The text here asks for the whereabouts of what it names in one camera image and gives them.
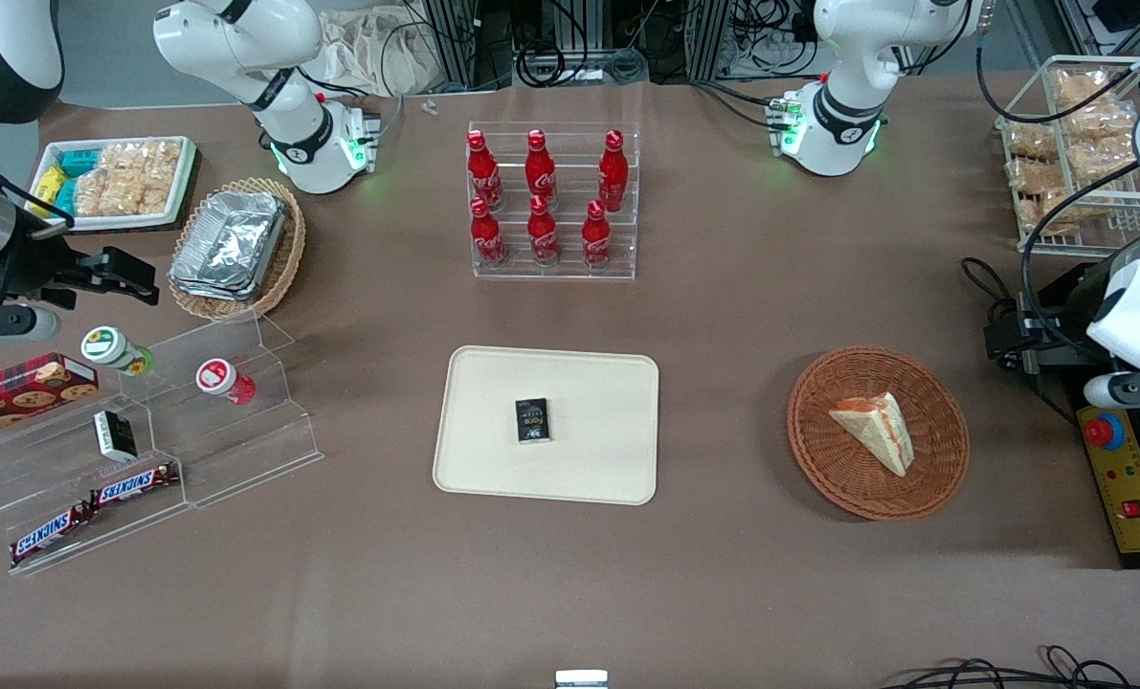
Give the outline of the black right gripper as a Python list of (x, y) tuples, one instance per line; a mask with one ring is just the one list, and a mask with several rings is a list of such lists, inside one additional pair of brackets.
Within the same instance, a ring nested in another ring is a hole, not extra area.
[(70, 248), (60, 234), (36, 240), (44, 230), (35, 214), (15, 218), (13, 238), (0, 252), (0, 305), (13, 300), (48, 302), (74, 310), (76, 291), (122, 294), (148, 306), (158, 303), (154, 267), (119, 248), (85, 256)]

